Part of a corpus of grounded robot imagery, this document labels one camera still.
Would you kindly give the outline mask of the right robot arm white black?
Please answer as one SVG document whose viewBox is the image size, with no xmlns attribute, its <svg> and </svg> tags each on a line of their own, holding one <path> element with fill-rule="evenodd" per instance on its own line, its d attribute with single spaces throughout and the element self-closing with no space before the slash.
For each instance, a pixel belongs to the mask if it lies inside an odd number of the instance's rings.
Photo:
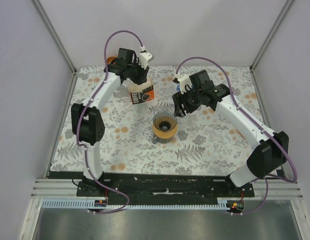
<svg viewBox="0 0 310 240">
<path fill-rule="evenodd" d="M 228 196 L 237 196 L 242 186 L 262 179 L 287 161 L 284 152 L 288 150 L 288 135 L 274 132 L 244 107 L 236 106 L 229 87 L 214 85 L 206 70 L 192 75 L 176 73 L 173 81 L 179 85 L 179 91 L 172 96 L 175 116 L 182 118 L 200 106 L 210 107 L 229 121 L 253 150 L 246 163 L 228 175 L 229 181 L 224 184 Z"/>
</svg>

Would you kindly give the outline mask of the grey glass mug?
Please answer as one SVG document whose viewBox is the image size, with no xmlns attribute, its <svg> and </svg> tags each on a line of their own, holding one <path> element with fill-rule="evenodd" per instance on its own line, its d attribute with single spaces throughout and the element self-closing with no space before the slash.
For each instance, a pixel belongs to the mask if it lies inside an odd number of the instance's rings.
<svg viewBox="0 0 310 240">
<path fill-rule="evenodd" d="M 173 139 L 173 137 L 170 137 L 170 138 L 160 138 L 160 137 L 154 135 L 153 138 L 152 138 L 152 143 L 153 144 L 157 144 L 157 143 L 165 144 L 165 143 L 169 143 L 172 139 Z"/>
</svg>

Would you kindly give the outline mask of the coffee filter box orange black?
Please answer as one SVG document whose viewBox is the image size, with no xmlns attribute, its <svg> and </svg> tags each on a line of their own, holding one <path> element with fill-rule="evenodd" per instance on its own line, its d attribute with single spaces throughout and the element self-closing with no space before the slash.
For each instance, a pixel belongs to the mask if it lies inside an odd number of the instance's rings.
<svg viewBox="0 0 310 240">
<path fill-rule="evenodd" d="M 131 82 L 127 88 L 133 105 L 146 103 L 155 98 L 154 84 L 150 77 L 141 85 Z"/>
</svg>

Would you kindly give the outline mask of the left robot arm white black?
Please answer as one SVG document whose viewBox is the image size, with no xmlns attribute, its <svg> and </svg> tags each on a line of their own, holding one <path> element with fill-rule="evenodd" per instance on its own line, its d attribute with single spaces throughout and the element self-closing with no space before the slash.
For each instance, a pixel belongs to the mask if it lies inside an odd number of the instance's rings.
<svg viewBox="0 0 310 240">
<path fill-rule="evenodd" d="M 71 106 L 72 132 L 76 136 L 76 143 L 82 148 L 83 176 L 91 180 L 87 189 L 96 197 L 105 192 L 105 184 L 99 180 L 103 174 L 100 141 L 105 134 L 101 111 L 113 92 L 125 80 L 130 80 L 136 85 L 147 82 L 149 62 L 153 58 L 144 46 L 140 47 L 139 54 L 131 49 L 120 48 L 117 57 L 105 67 L 104 79 L 89 97 L 83 103 L 74 103 Z"/>
</svg>

